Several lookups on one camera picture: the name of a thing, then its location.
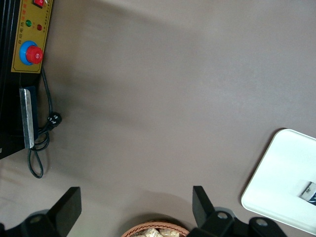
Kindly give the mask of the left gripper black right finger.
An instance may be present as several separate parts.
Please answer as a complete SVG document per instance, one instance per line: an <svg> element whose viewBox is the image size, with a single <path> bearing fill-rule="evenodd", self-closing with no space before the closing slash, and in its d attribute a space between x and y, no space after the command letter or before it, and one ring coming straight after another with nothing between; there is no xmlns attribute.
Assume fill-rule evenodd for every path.
<svg viewBox="0 0 316 237"><path fill-rule="evenodd" d="M227 208L215 208L202 186L193 186L192 211L197 224L190 237L285 237L279 225L264 217L240 221Z"/></svg>

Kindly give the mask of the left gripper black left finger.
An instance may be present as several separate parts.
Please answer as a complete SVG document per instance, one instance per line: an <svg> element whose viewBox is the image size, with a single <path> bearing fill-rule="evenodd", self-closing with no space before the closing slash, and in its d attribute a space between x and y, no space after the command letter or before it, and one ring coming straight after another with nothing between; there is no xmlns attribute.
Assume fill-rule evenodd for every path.
<svg viewBox="0 0 316 237"><path fill-rule="evenodd" d="M2 237L66 237L82 212L81 189L70 187L50 208L30 214L19 225L6 229Z"/></svg>

